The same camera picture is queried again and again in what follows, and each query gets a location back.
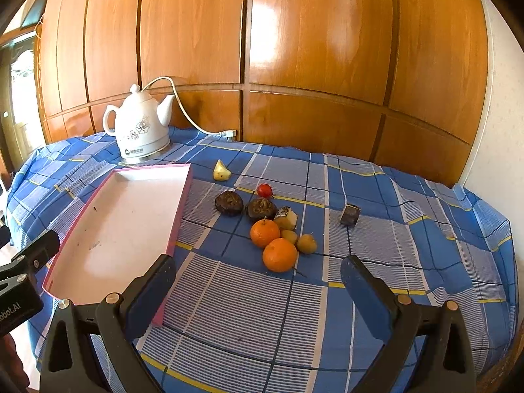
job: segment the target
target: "red tomato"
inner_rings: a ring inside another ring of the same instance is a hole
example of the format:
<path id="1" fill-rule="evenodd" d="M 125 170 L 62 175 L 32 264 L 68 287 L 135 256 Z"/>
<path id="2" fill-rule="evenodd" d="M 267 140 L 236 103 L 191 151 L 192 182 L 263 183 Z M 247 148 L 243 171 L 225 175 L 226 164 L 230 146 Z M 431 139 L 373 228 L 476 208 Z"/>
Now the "red tomato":
<path id="1" fill-rule="evenodd" d="M 258 185 L 257 195 L 262 198 L 271 198 L 273 196 L 273 189 L 266 183 Z"/>

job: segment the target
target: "orange fruit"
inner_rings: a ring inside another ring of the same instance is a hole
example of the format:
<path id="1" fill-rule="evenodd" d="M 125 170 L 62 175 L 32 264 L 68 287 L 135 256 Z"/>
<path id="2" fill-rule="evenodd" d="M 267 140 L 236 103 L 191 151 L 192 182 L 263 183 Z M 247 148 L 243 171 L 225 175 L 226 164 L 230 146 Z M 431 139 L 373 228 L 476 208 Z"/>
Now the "orange fruit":
<path id="1" fill-rule="evenodd" d="M 280 228 L 273 220 L 259 220 L 251 226 L 250 238 L 256 246 L 265 248 L 273 239 L 280 238 Z"/>
<path id="2" fill-rule="evenodd" d="M 264 248 L 262 261 L 269 270 L 280 273 L 287 272 L 294 267 L 297 256 L 298 251 L 295 245 L 284 238 L 278 238 L 271 241 L 271 243 Z"/>

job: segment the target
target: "blue plaid tablecloth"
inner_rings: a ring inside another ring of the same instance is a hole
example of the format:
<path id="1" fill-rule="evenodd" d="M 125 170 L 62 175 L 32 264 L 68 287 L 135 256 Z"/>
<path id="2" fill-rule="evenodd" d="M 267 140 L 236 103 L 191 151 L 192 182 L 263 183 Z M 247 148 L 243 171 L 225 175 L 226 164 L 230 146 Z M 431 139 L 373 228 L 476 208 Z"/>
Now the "blue plaid tablecloth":
<path id="1" fill-rule="evenodd" d="M 196 130 L 170 135 L 172 148 L 145 164 L 189 162 L 193 182 L 164 324 L 137 343 L 166 392 L 351 391 L 382 346 L 341 283 L 341 259 L 351 253 L 395 293 L 435 306 L 456 301 L 478 374 L 507 352 L 518 313 L 510 225 L 473 193 L 350 157 L 230 143 Z M 227 182 L 213 181 L 217 159 L 233 173 Z M 96 187 L 124 165 L 114 138 L 102 133 L 33 153 L 9 192 L 17 248 L 45 228 L 63 239 Z M 297 271 L 268 272 L 245 216 L 214 208 L 226 190 L 248 203 L 259 182 L 272 186 L 278 207 L 299 215 L 297 233 L 313 233 L 319 245 L 299 257 Z M 362 208 L 352 229 L 339 224 L 346 203 Z M 29 325 L 37 356 L 57 305 L 42 297 L 45 308 Z M 93 341 L 114 391 L 124 391 L 101 339 Z M 404 390 L 421 346 L 418 338 L 394 391 Z"/>

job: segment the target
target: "shiitake mushroom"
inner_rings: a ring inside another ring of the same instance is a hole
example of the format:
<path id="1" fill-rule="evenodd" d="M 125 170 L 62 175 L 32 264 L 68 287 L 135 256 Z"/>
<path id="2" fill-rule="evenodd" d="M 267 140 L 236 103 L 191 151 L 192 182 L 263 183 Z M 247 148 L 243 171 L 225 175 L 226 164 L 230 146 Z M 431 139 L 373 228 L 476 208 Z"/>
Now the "shiitake mushroom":
<path id="1" fill-rule="evenodd" d="M 215 198 L 215 208 L 226 216 L 237 216 L 244 209 L 244 201 L 236 192 L 225 191 Z"/>
<path id="2" fill-rule="evenodd" d="M 255 223 L 255 221 L 264 220 L 267 217 L 273 220 L 278 211 L 277 206 L 267 198 L 257 198 L 247 204 L 247 217 Z"/>

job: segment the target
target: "kettle spout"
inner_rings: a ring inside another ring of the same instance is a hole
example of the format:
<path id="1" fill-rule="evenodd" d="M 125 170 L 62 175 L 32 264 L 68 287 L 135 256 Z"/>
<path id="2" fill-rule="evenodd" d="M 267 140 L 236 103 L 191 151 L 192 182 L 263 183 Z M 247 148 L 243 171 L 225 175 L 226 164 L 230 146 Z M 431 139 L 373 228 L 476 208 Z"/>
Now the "kettle spout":
<path id="1" fill-rule="evenodd" d="M 166 96 L 162 103 L 160 103 L 157 107 L 158 120 L 164 127 L 167 127 L 169 125 L 169 121 L 171 121 L 171 105 L 174 98 L 174 94 Z"/>

